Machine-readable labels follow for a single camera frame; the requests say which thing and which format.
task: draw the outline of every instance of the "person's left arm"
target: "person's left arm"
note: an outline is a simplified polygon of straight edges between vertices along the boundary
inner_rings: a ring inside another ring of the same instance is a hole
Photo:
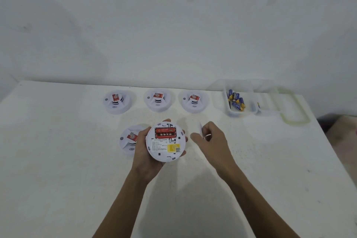
[[[93,238],[129,238],[131,236],[146,186],[164,165],[163,162],[153,159],[147,151],[145,137],[150,129],[151,127],[148,127],[139,133],[131,170]]]

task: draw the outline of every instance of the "white label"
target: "white label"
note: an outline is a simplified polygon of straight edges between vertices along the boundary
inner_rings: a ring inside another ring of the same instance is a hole
[[[167,151],[167,139],[153,139],[151,141],[151,149],[154,152]]]

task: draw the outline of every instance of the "smoke detector back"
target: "smoke detector back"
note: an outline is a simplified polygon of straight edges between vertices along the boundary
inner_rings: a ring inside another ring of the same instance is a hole
[[[119,148],[127,155],[134,156],[137,137],[139,132],[144,129],[145,128],[140,124],[126,128],[120,136]]]
[[[184,91],[179,100],[182,107],[190,113],[199,113],[203,111],[208,105],[208,95],[203,91]]]
[[[131,107],[131,99],[127,91],[111,91],[105,95],[103,104],[110,114],[121,114]]]
[[[171,106],[170,92],[167,89],[150,89],[145,92],[144,101],[152,111],[165,111]]]
[[[185,134],[173,122],[161,122],[153,126],[146,136],[149,154],[161,162],[176,160],[185,150]]]

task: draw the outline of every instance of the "forearm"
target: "forearm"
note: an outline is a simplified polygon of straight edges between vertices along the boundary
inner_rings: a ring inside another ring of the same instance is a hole
[[[145,189],[146,183],[131,171],[93,238],[129,238]]]
[[[257,238],[298,238],[238,167],[223,179],[231,188]]]

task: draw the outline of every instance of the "hand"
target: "hand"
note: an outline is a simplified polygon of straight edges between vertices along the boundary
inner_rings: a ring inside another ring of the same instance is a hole
[[[151,127],[148,127],[145,130],[139,132],[135,145],[133,165],[131,167],[131,172],[134,173],[140,180],[145,182],[145,184],[148,184],[152,179],[154,179],[165,164],[164,162],[160,162],[152,158],[152,156],[147,151],[145,137],[147,136],[150,129]]]
[[[238,168],[229,150],[226,137],[213,122],[205,124],[202,127],[202,133],[204,136],[211,134],[211,139],[207,141],[198,133],[192,133],[190,137],[216,169],[218,175],[225,180]]]

